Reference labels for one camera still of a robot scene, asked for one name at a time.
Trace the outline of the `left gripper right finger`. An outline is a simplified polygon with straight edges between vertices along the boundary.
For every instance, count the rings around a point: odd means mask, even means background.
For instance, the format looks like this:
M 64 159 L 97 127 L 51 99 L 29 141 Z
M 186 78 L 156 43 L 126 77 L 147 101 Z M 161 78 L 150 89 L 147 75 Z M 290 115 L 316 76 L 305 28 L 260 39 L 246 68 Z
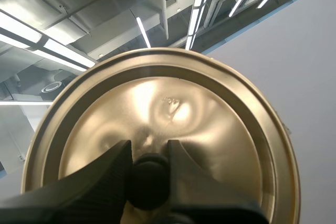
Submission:
M 202 170 L 178 140 L 167 143 L 170 207 L 155 223 L 268 223 L 259 203 Z

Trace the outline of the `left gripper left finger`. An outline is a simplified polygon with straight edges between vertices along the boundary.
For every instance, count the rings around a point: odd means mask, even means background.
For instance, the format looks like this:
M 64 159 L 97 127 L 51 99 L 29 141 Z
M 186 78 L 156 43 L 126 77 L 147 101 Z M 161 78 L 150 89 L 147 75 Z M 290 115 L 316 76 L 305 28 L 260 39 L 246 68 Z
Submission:
M 120 141 L 84 168 L 1 202 L 1 223 L 120 223 L 131 142 Z

